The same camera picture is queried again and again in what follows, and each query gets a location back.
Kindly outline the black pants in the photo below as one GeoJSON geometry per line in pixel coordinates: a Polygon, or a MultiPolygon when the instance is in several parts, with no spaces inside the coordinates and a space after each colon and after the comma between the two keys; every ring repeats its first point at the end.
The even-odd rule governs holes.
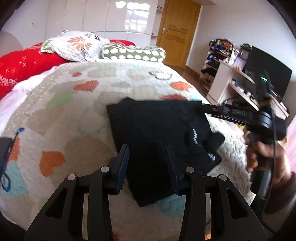
{"type": "Polygon", "coordinates": [[[221,162],[224,135],[211,130],[201,104],[125,98],[107,106],[116,148],[129,146],[126,178],[140,207],[174,194],[173,171],[182,179],[189,166],[207,174],[221,162]]]}

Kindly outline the white wardrobe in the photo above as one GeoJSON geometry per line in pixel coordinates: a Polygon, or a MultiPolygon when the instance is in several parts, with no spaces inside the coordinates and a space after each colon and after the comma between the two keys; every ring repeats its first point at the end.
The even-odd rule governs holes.
{"type": "Polygon", "coordinates": [[[45,37],[87,31],[137,46],[155,45],[165,1],[50,1],[45,37]]]}

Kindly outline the wooden door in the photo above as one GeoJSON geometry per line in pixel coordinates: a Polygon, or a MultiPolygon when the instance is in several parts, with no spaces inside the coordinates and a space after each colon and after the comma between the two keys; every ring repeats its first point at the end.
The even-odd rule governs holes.
{"type": "Polygon", "coordinates": [[[165,1],[157,38],[157,46],[166,52],[164,64],[186,65],[200,10],[194,1],[165,1]]]}

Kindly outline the red long pillow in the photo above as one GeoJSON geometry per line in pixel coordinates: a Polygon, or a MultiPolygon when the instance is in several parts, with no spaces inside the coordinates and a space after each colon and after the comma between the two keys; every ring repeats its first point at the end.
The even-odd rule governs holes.
{"type": "MultiPolygon", "coordinates": [[[[133,42],[119,40],[110,40],[110,43],[134,45],[133,42]]],[[[72,62],[63,59],[56,53],[42,53],[40,51],[42,44],[10,52],[1,57],[1,98],[11,92],[19,82],[50,70],[53,66],[72,62]]]]}

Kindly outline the white shelf unit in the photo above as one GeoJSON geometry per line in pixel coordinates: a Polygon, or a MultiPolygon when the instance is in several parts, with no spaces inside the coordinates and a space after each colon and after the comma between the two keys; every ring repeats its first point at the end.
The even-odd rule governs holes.
{"type": "MultiPolygon", "coordinates": [[[[232,104],[243,108],[259,109],[255,81],[244,72],[247,60],[239,58],[240,46],[228,39],[214,39],[209,43],[209,51],[201,80],[206,82],[207,100],[211,104],[232,104]]],[[[288,118],[290,112],[273,91],[275,113],[279,118],[288,118]]]]}

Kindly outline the green white dotted pillow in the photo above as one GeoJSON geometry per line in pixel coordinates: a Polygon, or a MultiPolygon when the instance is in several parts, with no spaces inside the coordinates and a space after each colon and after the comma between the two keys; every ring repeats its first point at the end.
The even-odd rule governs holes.
{"type": "Polygon", "coordinates": [[[132,59],[148,62],[163,62],[166,52],[157,46],[124,46],[118,43],[109,43],[103,46],[101,51],[103,59],[132,59]]]}

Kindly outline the heart pattern quilt bedspread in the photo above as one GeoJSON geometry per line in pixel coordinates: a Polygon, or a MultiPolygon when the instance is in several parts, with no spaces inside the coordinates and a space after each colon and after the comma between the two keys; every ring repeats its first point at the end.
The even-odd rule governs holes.
{"type": "MultiPolygon", "coordinates": [[[[209,103],[164,64],[140,61],[67,63],[46,77],[10,118],[2,137],[19,134],[6,173],[11,190],[1,189],[1,213],[26,230],[68,174],[92,174],[117,156],[106,106],[135,100],[201,100],[209,103]]],[[[208,175],[226,174],[250,204],[250,174],[245,170],[242,132],[207,115],[211,130],[225,141],[222,162],[208,175]]],[[[127,181],[109,198],[115,240],[178,240],[185,197],[173,195],[139,207],[127,181]]]]}

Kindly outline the desk clock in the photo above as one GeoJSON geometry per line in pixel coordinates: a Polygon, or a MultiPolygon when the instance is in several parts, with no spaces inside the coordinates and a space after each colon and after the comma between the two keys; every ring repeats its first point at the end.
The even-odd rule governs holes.
{"type": "Polygon", "coordinates": [[[243,43],[240,46],[239,58],[241,58],[243,60],[247,60],[251,51],[252,51],[252,46],[247,43],[243,43]]]}

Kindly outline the white headboard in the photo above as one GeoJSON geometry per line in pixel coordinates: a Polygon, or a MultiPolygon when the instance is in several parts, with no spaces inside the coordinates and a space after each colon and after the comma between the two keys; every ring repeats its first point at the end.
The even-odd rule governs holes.
{"type": "Polygon", "coordinates": [[[0,32],[0,57],[23,49],[17,38],[8,32],[0,32]]]}

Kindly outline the black television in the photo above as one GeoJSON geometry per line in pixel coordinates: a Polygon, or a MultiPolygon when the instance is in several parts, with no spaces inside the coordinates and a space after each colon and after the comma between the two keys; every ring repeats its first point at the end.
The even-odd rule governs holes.
{"type": "Polygon", "coordinates": [[[292,70],[270,54],[253,46],[244,67],[244,72],[255,80],[255,69],[267,71],[276,97],[282,100],[290,82],[292,70]]]}

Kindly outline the white floral pillow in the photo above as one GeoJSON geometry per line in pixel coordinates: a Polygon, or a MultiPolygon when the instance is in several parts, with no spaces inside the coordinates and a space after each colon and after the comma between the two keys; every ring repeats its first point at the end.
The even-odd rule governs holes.
{"type": "Polygon", "coordinates": [[[96,62],[100,59],[102,48],[110,40],[91,32],[64,31],[49,38],[41,45],[42,53],[56,53],[72,62],[96,62]]]}

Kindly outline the pink bed sheet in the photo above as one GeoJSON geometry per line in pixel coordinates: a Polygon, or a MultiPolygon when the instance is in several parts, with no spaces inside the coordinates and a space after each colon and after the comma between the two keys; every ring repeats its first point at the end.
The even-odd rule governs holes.
{"type": "Polygon", "coordinates": [[[39,75],[34,75],[16,84],[11,92],[1,99],[1,134],[3,133],[10,117],[16,109],[26,100],[28,94],[37,87],[47,76],[52,74],[58,67],[53,66],[39,75]]]}

